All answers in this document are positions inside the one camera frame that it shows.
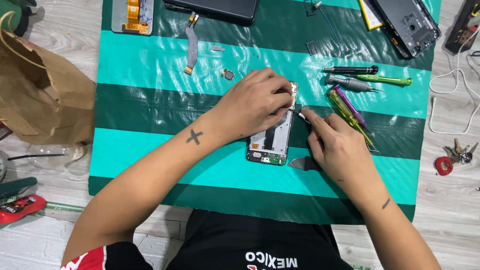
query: finger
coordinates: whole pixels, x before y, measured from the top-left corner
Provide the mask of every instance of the finger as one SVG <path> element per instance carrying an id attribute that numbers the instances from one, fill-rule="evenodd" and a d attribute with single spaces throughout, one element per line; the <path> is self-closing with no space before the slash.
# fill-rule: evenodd
<path id="1" fill-rule="evenodd" d="M 310 121 L 312 128 L 324 141 L 328 142 L 336 136 L 335 130 L 312 110 L 303 108 L 301 113 Z"/>
<path id="2" fill-rule="evenodd" d="M 252 71 L 250 71 L 247 75 L 245 75 L 245 77 L 243 77 L 241 80 L 248 80 L 250 78 L 252 78 L 255 74 L 259 73 L 260 71 L 258 69 L 253 69 Z"/>
<path id="3" fill-rule="evenodd" d="M 308 136 L 308 144 L 310 145 L 310 148 L 312 149 L 313 157 L 315 160 L 321 164 L 324 161 L 324 150 L 322 148 L 322 145 L 320 144 L 319 141 L 319 136 L 318 134 L 312 130 L 310 132 L 310 135 Z"/>
<path id="4" fill-rule="evenodd" d="M 278 108 L 288 108 L 292 106 L 292 96 L 289 93 L 280 93 L 280 94 L 273 94 L 273 103 L 271 110 L 275 111 Z"/>
<path id="5" fill-rule="evenodd" d="M 288 93 L 292 95 L 292 84 L 284 76 L 276 76 L 260 83 L 261 88 L 270 93 Z"/>
<path id="6" fill-rule="evenodd" d="M 325 118 L 325 122 L 337 132 L 351 131 L 352 127 L 338 114 L 332 113 Z"/>
<path id="7" fill-rule="evenodd" d="M 287 111 L 288 111 L 288 108 L 280 108 L 275 112 L 275 114 L 267 116 L 264 120 L 263 129 L 267 130 L 272 126 L 274 126 L 275 124 L 277 124 L 278 122 L 280 122 L 280 120 L 282 120 L 283 115 L 287 113 Z"/>
<path id="8" fill-rule="evenodd" d="M 276 76 L 278 76 L 278 74 L 275 71 L 273 71 L 273 69 L 266 67 L 262 69 L 260 72 L 257 72 L 257 74 L 255 74 L 254 76 L 252 76 L 251 81 L 252 83 L 259 83 Z"/>

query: red keychain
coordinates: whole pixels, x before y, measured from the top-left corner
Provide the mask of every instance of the red keychain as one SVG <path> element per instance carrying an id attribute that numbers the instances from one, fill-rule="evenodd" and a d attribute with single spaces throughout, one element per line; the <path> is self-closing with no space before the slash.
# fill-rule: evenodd
<path id="1" fill-rule="evenodd" d="M 0 224 L 12 223 L 46 206 L 47 201 L 35 194 L 27 195 L 16 201 L 0 205 Z"/>
<path id="2" fill-rule="evenodd" d="M 453 162 L 449 157 L 440 157 L 435 160 L 435 168 L 441 176 L 449 175 L 453 171 Z"/>

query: tattoo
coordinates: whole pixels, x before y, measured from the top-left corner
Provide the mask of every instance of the tattoo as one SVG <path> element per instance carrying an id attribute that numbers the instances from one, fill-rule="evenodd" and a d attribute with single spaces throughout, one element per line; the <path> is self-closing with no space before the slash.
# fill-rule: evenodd
<path id="1" fill-rule="evenodd" d="M 382 210 L 385 209 L 385 207 L 387 207 L 389 202 L 390 202 L 390 197 L 388 197 L 387 201 L 384 203 L 384 205 L 382 205 Z"/>
<path id="2" fill-rule="evenodd" d="M 192 136 L 191 136 L 190 138 L 188 138 L 185 143 L 189 143 L 191 140 L 194 140 L 195 143 L 196 143 L 197 145 L 199 145 L 199 144 L 200 144 L 200 141 L 198 140 L 198 137 L 199 137 L 200 135 L 203 135 L 203 134 L 204 134 L 204 133 L 201 132 L 201 131 L 200 131 L 199 133 L 195 133 L 195 131 L 193 131 L 193 129 L 191 129 L 191 130 L 190 130 L 190 135 L 192 135 Z"/>

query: striped mat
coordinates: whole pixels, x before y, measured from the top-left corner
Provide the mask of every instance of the striped mat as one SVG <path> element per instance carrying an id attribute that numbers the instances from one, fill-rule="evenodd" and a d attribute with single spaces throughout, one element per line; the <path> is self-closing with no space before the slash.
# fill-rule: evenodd
<path id="1" fill-rule="evenodd" d="M 438 22 L 441 0 L 424 0 Z M 303 1 L 261 0 L 252 27 L 200 18 L 198 62 L 191 76 L 185 24 L 189 15 L 168 11 L 155 1 L 153 35 L 111 31 L 112 0 L 103 1 L 96 90 L 96 123 L 89 193 L 97 194 L 112 178 L 211 109 L 252 69 L 272 67 L 298 82 L 298 107 L 325 117 L 334 112 L 325 93 L 322 69 L 331 66 L 380 67 L 379 75 L 411 77 L 408 87 L 372 85 L 384 92 L 347 96 L 375 134 L 380 154 L 375 165 L 392 197 L 412 220 L 415 212 L 423 129 L 433 47 L 403 60 L 381 29 L 368 31 L 358 0 L 324 0 L 322 10 L 335 29 L 344 56 L 321 13 L 307 17 Z M 319 53 L 308 54 L 315 41 Z M 221 45 L 225 51 L 211 51 Z M 232 81 L 221 78 L 232 70 Z M 288 161 L 309 155 L 309 130 L 294 118 Z M 347 196 L 325 174 L 245 158 L 246 139 L 228 144 L 199 162 L 162 202 L 318 224 L 363 224 Z M 142 179 L 132 179 L 142 184 Z"/>

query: black screwdriver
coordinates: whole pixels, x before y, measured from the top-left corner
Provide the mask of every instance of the black screwdriver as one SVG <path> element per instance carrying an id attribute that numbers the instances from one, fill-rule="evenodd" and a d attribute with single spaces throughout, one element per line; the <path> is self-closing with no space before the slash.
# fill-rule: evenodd
<path id="1" fill-rule="evenodd" d="M 336 74 L 377 74 L 378 66 L 364 67 L 333 67 L 325 68 L 324 72 L 332 72 Z"/>

